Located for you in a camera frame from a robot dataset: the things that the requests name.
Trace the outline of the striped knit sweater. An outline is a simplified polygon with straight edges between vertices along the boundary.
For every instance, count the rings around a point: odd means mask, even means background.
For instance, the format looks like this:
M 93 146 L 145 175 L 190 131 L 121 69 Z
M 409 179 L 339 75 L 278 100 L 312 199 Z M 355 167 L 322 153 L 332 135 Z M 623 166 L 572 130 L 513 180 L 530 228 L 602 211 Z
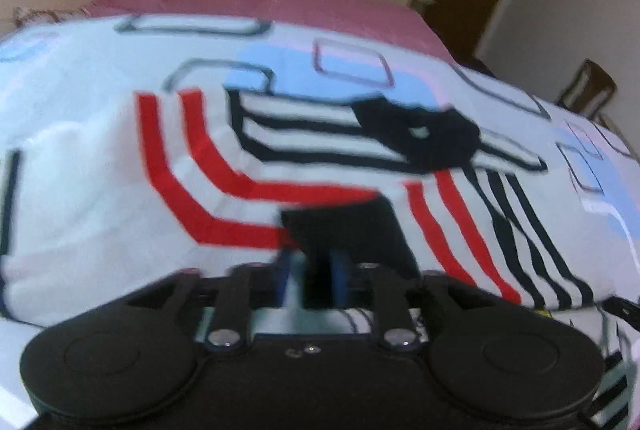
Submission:
M 302 250 L 442 272 L 531 308 L 613 290 L 582 153 L 533 152 L 455 109 L 208 86 L 136 93 L 2 166 L 1 312 L 50 326 L 169 274 Z

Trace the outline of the white patterned duvet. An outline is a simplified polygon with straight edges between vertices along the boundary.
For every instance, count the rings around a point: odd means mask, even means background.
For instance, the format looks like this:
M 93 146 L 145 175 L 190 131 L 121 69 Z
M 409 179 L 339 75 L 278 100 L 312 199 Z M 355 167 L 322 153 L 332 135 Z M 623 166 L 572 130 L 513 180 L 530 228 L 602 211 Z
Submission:
M 385 98 L 455 109 L 547 153 L 563 141 L 600 184 L 586 208 L 615 242 L 613 290 L 531 308 L 442 272 L 407 284 L 420 336 L 393 352 L 371 312 L 337 309 L 292 245 L 283 306 L 252 316 L 241 355 L 204 355 L 224 275 L 169 274 L 50 326 L 1 312 L 7 429 L 634 429 L 639 424 L 639 164 L 612 132 L 458 64 L 257 18 L 130 15 L 14 32 L 1 43 L 6 157 L 136 93 L 222 86 L 299 100 Z

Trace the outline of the wooden chair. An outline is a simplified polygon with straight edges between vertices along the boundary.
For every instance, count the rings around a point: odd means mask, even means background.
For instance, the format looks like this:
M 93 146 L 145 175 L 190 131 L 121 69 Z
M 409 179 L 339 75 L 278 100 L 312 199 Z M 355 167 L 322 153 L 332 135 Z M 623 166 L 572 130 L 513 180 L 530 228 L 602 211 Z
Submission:
M 617 91 L 613 78 L 593 60 L 585 60 L 570 83 L 555 101 L 574 114 L 595 120 Z

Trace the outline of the flat patterned pillow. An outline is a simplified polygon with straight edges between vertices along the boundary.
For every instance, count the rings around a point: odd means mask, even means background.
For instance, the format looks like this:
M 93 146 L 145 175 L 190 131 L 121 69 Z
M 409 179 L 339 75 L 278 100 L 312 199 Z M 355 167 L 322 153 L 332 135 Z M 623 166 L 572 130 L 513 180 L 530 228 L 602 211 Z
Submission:
M 70 20 L 83 20 L 90 14 L 84 8 L 74 10 L 38 10 L 38 8 L 14 8 L 13 23 L 16 28 L 32 25 L 57 24 Z

